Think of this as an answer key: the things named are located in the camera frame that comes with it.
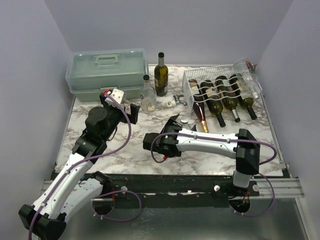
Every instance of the table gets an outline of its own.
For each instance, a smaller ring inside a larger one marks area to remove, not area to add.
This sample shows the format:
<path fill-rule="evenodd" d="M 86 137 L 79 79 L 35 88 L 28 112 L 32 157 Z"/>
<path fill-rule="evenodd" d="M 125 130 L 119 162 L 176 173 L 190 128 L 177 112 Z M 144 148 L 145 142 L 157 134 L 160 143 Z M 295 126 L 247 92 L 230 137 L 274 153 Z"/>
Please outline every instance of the table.
<path fill-rule="evenodd" d="M 154 65 L 149 66 L 151 82 L 154 79 L 154 68 Z M 173 108 L 166 108 L 165 102 L 172 100 L 174 94 L 182 93 L 183 73 L 185 70 L 194 68 L 198 68 L 198 66 L 169 65 L 168 93 L 164 97 L 157 97 L 157 110 L 153 113 L 144 113 L 140 110 L 138 123 L 131 125 L 132 135 L 127 146 L 113 155 L 100 158 L 88 173 L 101 171 L 104 174 L 232 175 L 235 170 L 235 160 L 225 156 L 190 151 L 182 153 L 181 157 L 169 158 L 166 162 L 158 164 L 152 160 L 149 151 L 143 150 L 143 138 L 146 133 L 160 132 L 167 120 L 173 115 L 190 115 L 187 106 L 177 105 Z M 131 103 L 140 104 L 138 99 L 130 99 L 126 100 L 124 105 L 128 108 Z M 85 120 L 89 110 L 95 106 L 101 106 L 101 104 L 99 102 L 80 102 L 78 99 L 75 99 L 64 140 L 56 161 L 54 169 L 56 173 L 59 173 L 65 165 L 77 138 L 86 127 Z M 226 127 L 224 128 L 219 126 L 216 117 L 211 115 L 207 106 L 205 108 L 210 133 L 237 133 L 239 128 L 244 128 L 248 129 L 257 140 L 271 144 L 277 143 L 276 135 L 262 99 L 253 105 L 253 109 L 258 117 L 257 120 L 251 120 L 248 112 L 238 106 L 237 111 L 241 121 L 236 123 L 231 112 L 224 109 L 222 112 L 226 123 Z M 193 125 L 197 122 L 196 115 L 194 113 L 191 114 L 189 123 Z M 106 152 L 110 152 L 121 146 L 127 136 L 128 126 L 120 123 L 114 139 L 107 143 Z M 272 149 L 265 146 L 261 147 L 260 161 L 264 161 L 272 155 Z M 162 159 L 163 156 L 157 154 L 157 157 L 158 159 Z M 283 176 L 282 168 L 284 165 L 281 163 L 283 163 L 282 157 L 280 156 L 279 158 L 277 156 L 272 162 L 261 165 L 260 173 L 266 176 Z"/>

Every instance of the gray floor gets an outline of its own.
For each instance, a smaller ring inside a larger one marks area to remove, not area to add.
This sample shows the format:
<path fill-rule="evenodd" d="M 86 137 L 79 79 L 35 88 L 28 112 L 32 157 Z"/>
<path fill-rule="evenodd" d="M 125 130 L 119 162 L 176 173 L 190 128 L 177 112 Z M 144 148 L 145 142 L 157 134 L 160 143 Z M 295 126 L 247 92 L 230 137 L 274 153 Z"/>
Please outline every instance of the gray floor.
<path fill-rule="evenodd" d="M 269 199 L 252 200 L 250 213 L 258 213 Z M 136 209 L 116 209 L 113 217 L 129 217 Z M 93 217 L 91 204 L 69 222 L 61 240 L 307 240 L 294 199 L 277 199 L 274 209 L 248 218 L 229 208 L 144 209 L 131 222 Z"/>

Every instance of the toolbox handle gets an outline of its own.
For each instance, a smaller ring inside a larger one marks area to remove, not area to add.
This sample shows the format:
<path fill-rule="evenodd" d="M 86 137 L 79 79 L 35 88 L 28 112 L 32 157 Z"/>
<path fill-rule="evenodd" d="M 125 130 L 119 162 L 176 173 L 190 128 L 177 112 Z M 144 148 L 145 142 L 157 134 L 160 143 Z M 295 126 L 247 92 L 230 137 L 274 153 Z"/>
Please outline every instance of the toolbox handle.
<path fill-rule="evenodd" d="M 102 65 L 100 65 L 99 64 L 99 60 L 100 59 L 114 59 L 112 65 L 114 65 L 115 63 L 119 62 L 117 54 L 106 54 L 106 55 L 96 56 L 94 64 L 98 64 L 99 66 L 110 65 L 110 64 L 102 64 Z"/>

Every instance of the bottle neck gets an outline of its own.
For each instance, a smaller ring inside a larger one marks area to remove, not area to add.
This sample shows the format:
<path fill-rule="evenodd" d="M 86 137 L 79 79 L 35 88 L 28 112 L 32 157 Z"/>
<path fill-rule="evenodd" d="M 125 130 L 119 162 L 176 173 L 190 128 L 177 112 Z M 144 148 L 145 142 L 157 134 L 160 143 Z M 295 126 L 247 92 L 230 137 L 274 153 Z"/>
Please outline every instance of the bottle neck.
<path fill-rule="evenodd" d="M 159 57 L 159 67 L 163 67 L 165 65 L 165 58 L 164 57 Z"/>

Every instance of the plastic storage box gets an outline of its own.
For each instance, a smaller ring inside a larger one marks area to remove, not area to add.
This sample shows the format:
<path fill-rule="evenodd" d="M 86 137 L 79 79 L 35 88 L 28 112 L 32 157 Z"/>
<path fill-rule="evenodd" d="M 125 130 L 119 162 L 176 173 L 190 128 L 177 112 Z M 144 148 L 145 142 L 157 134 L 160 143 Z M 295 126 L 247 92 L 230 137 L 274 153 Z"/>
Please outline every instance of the plastic storage box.
<path fill-rule="evenodd" d="M 106 89 L 120 89 L 126 99 L 139 98 L 143 76 L 149 72 L 145 56 L 142 48 L 76 52 L 65 79 L 70 92 L 82 102 L 99 101 Z"/>

